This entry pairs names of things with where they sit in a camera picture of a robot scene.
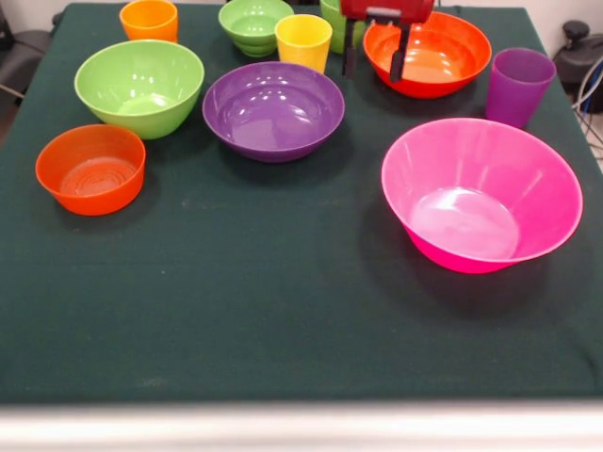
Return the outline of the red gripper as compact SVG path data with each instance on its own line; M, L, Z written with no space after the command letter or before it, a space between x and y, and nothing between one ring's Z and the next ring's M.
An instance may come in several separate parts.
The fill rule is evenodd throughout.
M410 38L409 24L422 24L429 19L432 0L340 0L339 6L346 17L342 75L352 78L355 72L357 45L362 39L357 31L358 21L391 21L400 23L400 37L398 48L392 54L389 77L391 82L399 82Z

